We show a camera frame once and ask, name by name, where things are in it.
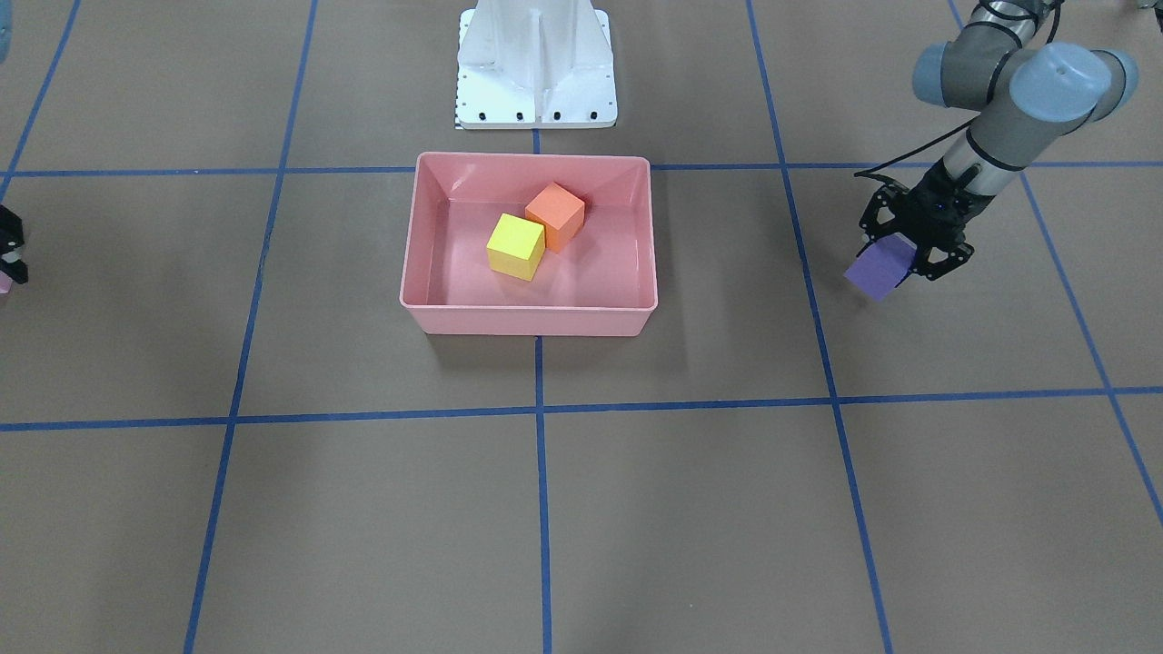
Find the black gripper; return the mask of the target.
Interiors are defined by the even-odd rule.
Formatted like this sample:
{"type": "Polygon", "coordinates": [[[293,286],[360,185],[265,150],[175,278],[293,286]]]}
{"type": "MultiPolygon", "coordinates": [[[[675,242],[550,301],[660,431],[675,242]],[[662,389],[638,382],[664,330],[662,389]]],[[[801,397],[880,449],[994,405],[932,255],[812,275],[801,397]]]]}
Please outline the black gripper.
{"type": "Polygon", "coordinates": [[[919,277],[935,280],[954,272],[975,253],[965,240],[965,226],[986,207],[986,197],[969,190],[982,169],[976,163],[950,175],[944,164],[935,163],[913,189],[889,175],[859,171],[859,177],[880,183],[859,216],[866,244],[901,234],[918,246],[919,277]]]}

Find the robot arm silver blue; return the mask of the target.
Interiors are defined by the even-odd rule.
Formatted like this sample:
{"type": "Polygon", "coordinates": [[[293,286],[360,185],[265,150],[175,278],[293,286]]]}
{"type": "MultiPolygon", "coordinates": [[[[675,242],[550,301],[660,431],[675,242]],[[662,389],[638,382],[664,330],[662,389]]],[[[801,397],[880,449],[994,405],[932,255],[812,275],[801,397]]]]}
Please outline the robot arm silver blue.
{"type": "Polygon", "coordinates": [[[1139,88],[1139,63],[1113,49],[1089,49],[1049,35],[1059,1],[979,1],[955,40],[919,55],[914,94],[925,104],[973,112],[950,133],[954,144],[914,186],[884,175],[859,218],[877,264],[939,279],[973,255],[965,228],[1059,137],[1108,118],[1139,88]]]}

